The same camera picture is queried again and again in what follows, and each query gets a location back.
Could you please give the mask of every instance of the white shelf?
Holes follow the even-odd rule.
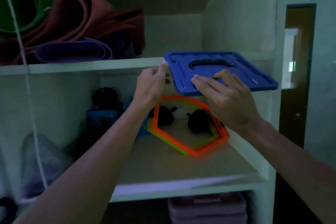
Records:
[[[176,120],[169,129],[165,130],[169,134],[197,136],[188,129],[187,120]],[[228,142],[193,158],[149,135],[136,140],[110,202],[254,190],[264,183]]]
[[[112,74],[130,73],[132,70],[143,69],[146,67],[159,66],[164,61],[159,58],[137,58],[121,60],[90,61],[78,63],[62,64],[33,64],[29,65],[31,74],[61,73],[61,72],[80,72],[80,71],[109,71]],[[20,75],[25,74],[24,65],[0,66],[0,75]]]

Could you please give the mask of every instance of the person's right arm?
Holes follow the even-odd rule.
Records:
[[[336,171],[318,162],[263,120],[250,89],[222,70],[192,82],[207,98],[212,114],[255,147],[323,223],[336,223]]]

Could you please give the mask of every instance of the white cord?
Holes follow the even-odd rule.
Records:
[[[25,78],[26,78],[28,105],[29,105],[29,109],[30,109],[31,127],[33,129],[33,135],[34,135],[35,153],[36,153],[36,158],[37,158],[37,164],[38,164],[38,167],[39,167],[39,170],[40,170],[40,175],[41,175],[41,178],[42,178],[42,183],[43,183],[44,189],[47,189],[48,184],[47,184],[47,180],[46,180],[45,175],[44,175],[42,162],[41,162],[39,141],[38,141],[38,138],[37,138],[37,127],[36,127],[36,121],[35,121],[33,100],[32,100],[32,96],[31,96],[31,89],[30,89],[30,82],[29,82],[30,70],[29,70],[29,66],[27,65],[27,60],[26,60],[26,56],[25,56],[25,49],[24,49],[23,44],[22,44],[22,39],[21,39],[20,31],[19,31],[19,26],[18,26],[18,23],[16,21],[16,16],[15,16],[15,11],[14,11],[12,1],[7,0],[7,2],[8,2],[9,9],[10,9],[10,13],[11,13],[12,18],[13,18],[14,29],[15,29],[17,41],[19,42],[19,47],[20,47],[20,54],[21,54],[21,57],[22,57],[22,60],[23,60],[23,64],[26,67]]]

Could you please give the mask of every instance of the orange plastic frame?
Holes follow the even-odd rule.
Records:
[[[193,149],[193,148],[187,146],[186,144],[180,142],[179,140],[177,140],[176,138],[172,137],[168,133],[166,133],[166,132],[162,131],[161,129],[159,129],[158,128],[158,116],[159,116],[160,102],[163,102],[163,101],[172,101],[172,100],[178,100],[178,99],[186,99],[186,100],[190,101],[191,103],[199,106],[201,109],[203,109],[204,111],[208,112],[211,115],[209,106],[207,104],[205,104],[205,103],[203,103],[203,102],[195,99],[195,98],[185,97],[185,96],[181,96],[181,95],[178,95],[178,94],[162,97],[160,99],[160,101],[154,107],[154,117],[153,117],[152,130],[155,133],[157,133],[160,136],[164,137],[165,139],[167,139],[168,141],[170,141],[174,145],[178,146],[180,149],[186,151],[187,153],[189,153],[191,156],[193,156],[195,158],[200,157],[200,156],[206,154],[211,149],[213,149],[214,147],[216,147],[217,145],[219,145],[220,143],[226,141],[229,138],[229,134],[228,134],[227,130],[225,129],[225,127],[221,124],[221,122],[219,120],[217,120],[212,115],[211,115],[211,117],[213,118],[214,125],[216,126],[216,129],[218,131],[219,137],[218,137],[218,139],[216,139],[216,140],[212,141],[211,143],[209,143],[207,145],[204,145],[204,146],[202,146],[202,147],[200,147],[198,149]]]

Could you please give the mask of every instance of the forearm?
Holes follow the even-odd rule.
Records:
[[[336,223],[336,172],[262,121],[246,136],[323,223]]]
[[[103,137],[15,223],[100,223],[148,112],[147,107],[132,103]]]

